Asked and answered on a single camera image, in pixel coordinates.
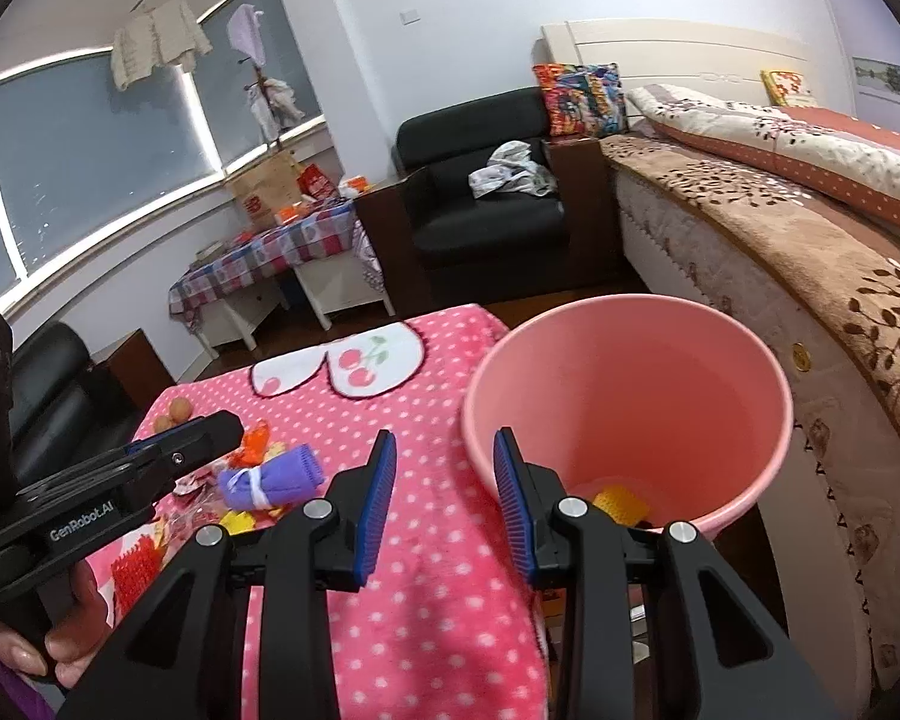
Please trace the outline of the person's left hand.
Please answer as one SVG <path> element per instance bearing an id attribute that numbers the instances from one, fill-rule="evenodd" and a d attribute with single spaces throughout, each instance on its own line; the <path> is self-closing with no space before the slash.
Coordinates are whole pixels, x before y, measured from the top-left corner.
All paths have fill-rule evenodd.
<path id="1" fill-rule="evenodd" d="M 63 688 L 72 688 L 79 681 L 112 628 L 109 608 L 86 561 L 71 569 L 71 590 L 74 605 L 45 635 L 41 647 L 0 621 L 0 661 L 5 667 L 27 676 L 46 676 L 51 661 L 56 681 Z"/>

